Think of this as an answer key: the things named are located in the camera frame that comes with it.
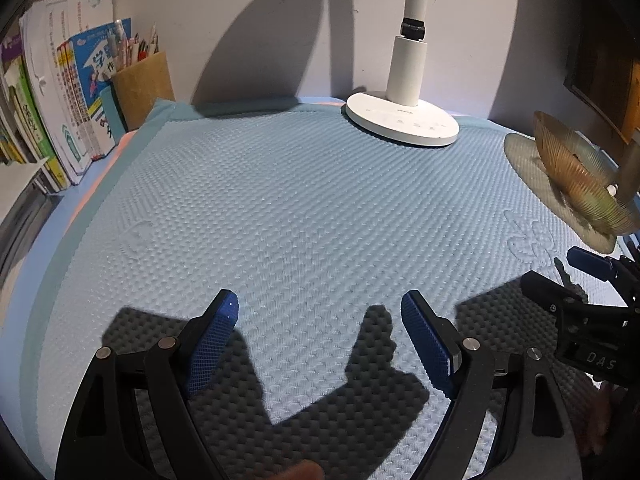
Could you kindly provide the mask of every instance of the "screw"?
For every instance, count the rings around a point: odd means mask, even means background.
[[[175,345],[175,337],[167,336],[167,337],[163,337],[160,341],[158,341],[158,346],[162,350],[173,348],[174,345]]]
[[[480,342],[478,341],[478,339],[467,337],[462,342],[462,346],[465,347],[467,350],[471,350],[472,352],[475,352],[480,348]]]
[[[527,348],[527,355],[534,361],[540,361],[540,359],[542,359],[542,352],[535,348],[535,346]]]
[[[108,346],[103,346],[102,348],[98,348],[98,351],[95,353],[95,356],[98,359],[106,359],[111,355],[111,348]]]

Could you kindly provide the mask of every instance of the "ribbed glass bowl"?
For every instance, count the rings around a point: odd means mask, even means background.
[[[607,191],[615,171],[606,157],[572,129],[543,112],[534,113],[534,136],[551,180],[594,229],[622,236],[640,230],[640,212]]]

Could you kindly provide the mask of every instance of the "white wall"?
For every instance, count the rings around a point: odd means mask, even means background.
[[[134,30],[156,22],[176,97],[197,104],[384,89],[404,0],[114,2]],[[543,109],[602,133],[562,86],[577,19],[573,0],[430,0],[422,97],[523,131]]]

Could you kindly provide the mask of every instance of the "brown cardboard pen holder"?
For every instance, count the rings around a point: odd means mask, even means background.
[[[129,130],[142,126],[157,98],[175,101],[164,52],[120,70],[111,81]]]

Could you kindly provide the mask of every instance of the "teal mat border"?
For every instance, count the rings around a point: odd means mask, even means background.
[[[49,267],[42,279],[36,300],[31,309],[25,343],[20,361],[20,411],[26,439],[25,450],[36,468],[48,479],[53,479],[54,471],[46,463],[37,425],[38,368],[42,344],[49,324],[58,290],[65,277],[71,259],[100,205],[111,192],[130,164],[146,148],[162,126],[169,121],[193,121],[239,114],[278,113],[288,110],[341,113],[337,105],[303,104],[295,98],[267,99],[248,102],[234,102],[193,107],[188,104],[158,100],[146,118],[145,124],[131,139],[118,160],[98,184],[97,189],[78,213],[74,222],[60,241]],[[465,116],[455,117],[461,127],[484,127],[509,131],[488,120]]]

